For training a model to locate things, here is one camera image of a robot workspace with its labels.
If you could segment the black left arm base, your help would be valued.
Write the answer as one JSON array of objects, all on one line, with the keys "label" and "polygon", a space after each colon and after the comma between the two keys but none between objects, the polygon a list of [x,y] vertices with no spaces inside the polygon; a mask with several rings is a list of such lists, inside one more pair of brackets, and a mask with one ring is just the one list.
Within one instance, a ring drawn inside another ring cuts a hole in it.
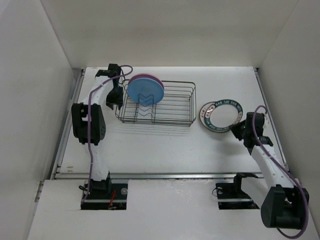
[{"label": "black left arm base", "polygon": [[93,190],[94,184],[90,185],[90,192],[87,194],[88,184],[80,185],[82,197],[80,203],[81,210],[126,210],[128,197],[128,183],[112,183],[110,190]]}]

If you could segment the grey wire dish rack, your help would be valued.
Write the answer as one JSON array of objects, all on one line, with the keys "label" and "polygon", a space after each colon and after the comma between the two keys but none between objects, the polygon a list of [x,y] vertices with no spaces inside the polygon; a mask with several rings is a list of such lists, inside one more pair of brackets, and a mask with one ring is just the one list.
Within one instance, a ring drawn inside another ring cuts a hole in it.
[{"label": "grey wire dish rack", "polygon": [[196,85],[188,81],[165,80],[164,96],[154,103],[153,96],[140,95],[134,101],[128,95],[129,80],[123,81],[123,106],[115,110],[122,123],[189,127],[197,118]]}]

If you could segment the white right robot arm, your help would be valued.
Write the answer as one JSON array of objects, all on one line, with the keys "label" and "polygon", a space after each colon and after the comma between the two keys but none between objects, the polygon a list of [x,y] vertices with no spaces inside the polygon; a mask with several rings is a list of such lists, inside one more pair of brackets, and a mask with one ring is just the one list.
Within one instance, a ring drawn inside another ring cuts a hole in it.
[{"label": "white right robot arm", "polygon": [[237,197],[247,194],[254,201],[265,227],[304,230],[309,220],[309,193],[277,159],[271,139],[263,135],[264,123],[264,114],[248,112],[245,120],[231,127],[266,182],[261,184],[254,173],[238,172],[231,185],[232,193]]}]

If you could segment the white plate orange sunburst pattern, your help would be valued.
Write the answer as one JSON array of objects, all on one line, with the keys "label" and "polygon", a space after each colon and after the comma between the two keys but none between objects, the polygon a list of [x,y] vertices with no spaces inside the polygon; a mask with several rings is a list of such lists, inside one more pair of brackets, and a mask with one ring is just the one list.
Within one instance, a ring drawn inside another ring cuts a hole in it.
[{"label": "white plate orange sunburst pattern", "polygon": [[204,120],[205,114],[206,114],[208,108],[209,108],[212,104],[214,104],[214,103],[215,103],[215,101],[207,102],[207,103],[204,104],[204,105],[200,108],[200,110],[199,110],[199,119],[200,119],[200,122],[202,123],[202,125],[203,125],[205,128],[207,127],[206,124],[205,124],[205,120]]}]

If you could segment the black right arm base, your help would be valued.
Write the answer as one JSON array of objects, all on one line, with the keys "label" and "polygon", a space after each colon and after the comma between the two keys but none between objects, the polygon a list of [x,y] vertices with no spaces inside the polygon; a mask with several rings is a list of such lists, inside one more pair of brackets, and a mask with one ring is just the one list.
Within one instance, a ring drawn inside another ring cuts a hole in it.
[{"label": "black right arm base", "polygon": [[217,197],[219,210],[258,210],[258,205],[241,189],[242,180],[255,178],[254,173],[238,172],[232,181],[218,181],[212,194]]}]

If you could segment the blue plastic plate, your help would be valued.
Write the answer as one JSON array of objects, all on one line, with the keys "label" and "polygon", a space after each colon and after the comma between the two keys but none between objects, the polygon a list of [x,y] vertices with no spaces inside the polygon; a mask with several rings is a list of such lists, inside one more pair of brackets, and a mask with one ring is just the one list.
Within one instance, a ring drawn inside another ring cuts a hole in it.
[{"label": "blue plastic plate", "polygon": [[157,104],[165,95],[162,82],[151,76],[132,77],[127,85],[128,96],[141,105]]}]

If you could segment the white plate green lettered rim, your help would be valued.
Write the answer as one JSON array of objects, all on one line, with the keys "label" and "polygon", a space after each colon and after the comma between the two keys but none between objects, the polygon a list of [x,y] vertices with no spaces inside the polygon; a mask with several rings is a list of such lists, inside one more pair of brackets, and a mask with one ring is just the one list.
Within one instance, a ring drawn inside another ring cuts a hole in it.
[{"label": "white plate green lettered rim", "polygon": [[226,133],[232,125],[242,120],[243,114],[243,107],[233,99],[215,101],[204,116],[206,129],[215,133]]}]

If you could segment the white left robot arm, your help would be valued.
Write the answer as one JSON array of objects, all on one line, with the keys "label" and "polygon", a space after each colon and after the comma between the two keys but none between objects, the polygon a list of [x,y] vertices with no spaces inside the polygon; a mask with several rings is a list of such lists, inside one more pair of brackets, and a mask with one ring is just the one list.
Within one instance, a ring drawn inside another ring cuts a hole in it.
[{"label": "white left robot arm", "polygon": [[87,148],[90,157],[89,186],[100,198],[111,195],[112,186],[107,183],[109,169],[103,157],[102,142],[107,127],[103,114],[103,105],[110,109],[123,106],[123,87],[119,80],[122,68],[110,63],[106,70],[98,70],[95,82],[89,94],[79,103],[71,106],[73,135]]}]

